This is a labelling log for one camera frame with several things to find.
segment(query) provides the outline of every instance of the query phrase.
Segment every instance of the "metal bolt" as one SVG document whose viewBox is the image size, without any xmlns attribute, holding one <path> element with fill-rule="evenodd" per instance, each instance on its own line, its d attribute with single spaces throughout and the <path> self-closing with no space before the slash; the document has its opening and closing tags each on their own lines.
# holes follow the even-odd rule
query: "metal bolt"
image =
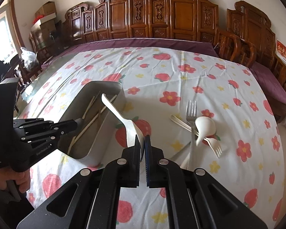
<svg viewBox="0 0 286 229">
<path fill-rule="evenodd" d="M 162 158 L 162 159 L 159 160 L 159 164 L 161 164 L 161 165 L 167 165 L 167 164 L 168 164 L 168 160 L 165 159 L 165 158 Z"/>
<path fill-rule="evenodd" d="M 204 176 L 205 173 L 206 173 L 206 171 L 204 169 L 197 169 L 196 170 L 196 175 Z"/>
<path fill-rule="evenodd" d="M 118 163 L 119 165 L 124 165 L 124 164 L 127 163 L 127 160 L 124 159 L 124 158 L 119 158 L 119 159 L 117 160 L 117 163 Z"/>
<path fill-rule="evenodd" d="M 82 169 L 80 171 L 80 174 L 85 177 L 85 176 L 90 174 L 90 170 L 89 169 Z"/>
</svg>

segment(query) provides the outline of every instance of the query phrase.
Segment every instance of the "yellow flower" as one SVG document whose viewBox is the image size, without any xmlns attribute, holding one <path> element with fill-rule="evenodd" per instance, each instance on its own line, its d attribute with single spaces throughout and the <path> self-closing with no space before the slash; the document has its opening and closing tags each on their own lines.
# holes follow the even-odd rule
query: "yellow flower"
<svg viewBox="0 0 286 229">
<path fill-rule="evenodd" d="M 243 121 L 243 124 L 244 124 L 245 128 L 250 128 L 250 122 L 249 121 L 245 120 L 245 121 Z"/>
<path fill-rule="evenodd" d="M 230 108 L 229 108 L 229 105 L 226 104 L 226 103 L 223 103 L 222 106 L 223 106 L 223 109 L 225 109 L 225 110 L 226 110 L 226 109 L 230 109 Z"/>
<path fill-rule="evenodd" d="M 165 223 L 167 216 L 167 213 L 157 212 L 155 215 L 152 216 L 152 219 L 156 224 Z"/>
<path fill-rule="evenodd" d="M 213 161 L 211 164 L 209 164 L 211 168 L 211 173 L 218 173 L 218 170 L 220 169 L 220 165 L 217 164 L 216 161 Z"/>
<path fill-rule="evenodd" d="M 65 163 L 67 163 L 67 162 L 68 162 L 68 158 L 69 158 L 69 157 L 68 157 L 67 155 L 65 155 L 65 154 L 64 154 L 64 155 L 62 156 L 62 158 L 61 158 L 61 161 L 60 161 L 60 162 L 61 162 L 62 164 L 65 164 Z"/>
<path fill-rule="evenodd" d="M 264 168 L 263 164 L 262 164 L 262 163 L 259 163 L 258 169 L 259 169 L 259 170 L 262 170 L 263 168 Z"/>
<path fill-rule="evenodd" d="M 66 106 L 67 106 L 67 105 L 64 104 L 64 105 L 60 106 L 60 109 L 65 109 Z"/>
<path fill-rule="evenodd" d="M 132 102 L 127 102 L 127 103 L 125 104 L 125 106 L 124 106 L 123 111 L 128 112 L 128 111 L 130 111 L 130 110 L 133 110 Z"/>
<path fill-rule="evenodd" d="M 174 144 L 170 144 L 171 147 L 175 149 L 175 151 L 180 151 L 183 148 L 183 144 L 176 140 Z"/>
<path fill-rule="evenodd" d="M 264 139 L 263 138 L 258 138 L 258 142 L 261 146 L 264 145 Z"/>
<path fill-rule="evenodd" d="M 182 117 L 180 116 L 180 114 L 174 114 L 174 116 L 176 116 L 179 120 L 182 120 Z"/>
</svg>

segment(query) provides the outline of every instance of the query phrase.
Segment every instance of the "floral tablecloth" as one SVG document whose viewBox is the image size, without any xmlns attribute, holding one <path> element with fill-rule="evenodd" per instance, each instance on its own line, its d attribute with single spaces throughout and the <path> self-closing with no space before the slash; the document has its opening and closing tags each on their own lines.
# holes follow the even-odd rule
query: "floral tablecloth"
<svg viewBox="0 0 286 229">
<path fill-rule="evenodd" d="M 173 158 L 190 133 L 169 120 L 185 120 L 188 99 L 198 116 L 214 119 L 223 155 L 209 146 L 195 149 L 202 167 L 273 228 L 284 187 L 284 159 L 275 118 L 260 86 L 244 66 L 211 56 L 165 48 L 112 48 L 81 52 L 40 88 L 20 118 L 57 122 L 81 88 L 91 80 L 119 81 L 127 103 L 123 115 L 134 119 L 152 145 Z M 122 129 L 112 135 L 95 170 L 121 156 Z M 39 206 L 80 169 L 81 163 L 56 150 L 31 168 L 28 199 Z M 122 189 L 117 228 L 168 228 L 164 189 L 148 189 L 141 173 L 137 189 Z"/>
</svg>

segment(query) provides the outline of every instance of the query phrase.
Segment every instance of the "clear plastic bag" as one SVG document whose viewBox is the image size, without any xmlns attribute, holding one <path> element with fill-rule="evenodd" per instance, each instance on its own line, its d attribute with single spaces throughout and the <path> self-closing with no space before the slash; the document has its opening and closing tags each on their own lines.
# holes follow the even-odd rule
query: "clear plastic bag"
<svg viewBox="0 0 286 229">
<path fill-rule="evenodd" d="M 24 67 L 31 71 L 36 65 L 38 65 L 38 60 L 34 52 L 30 52 L 24 47 L 20 48 L 22 50 L 21 58 L 24 60 Z"/>
</svg>

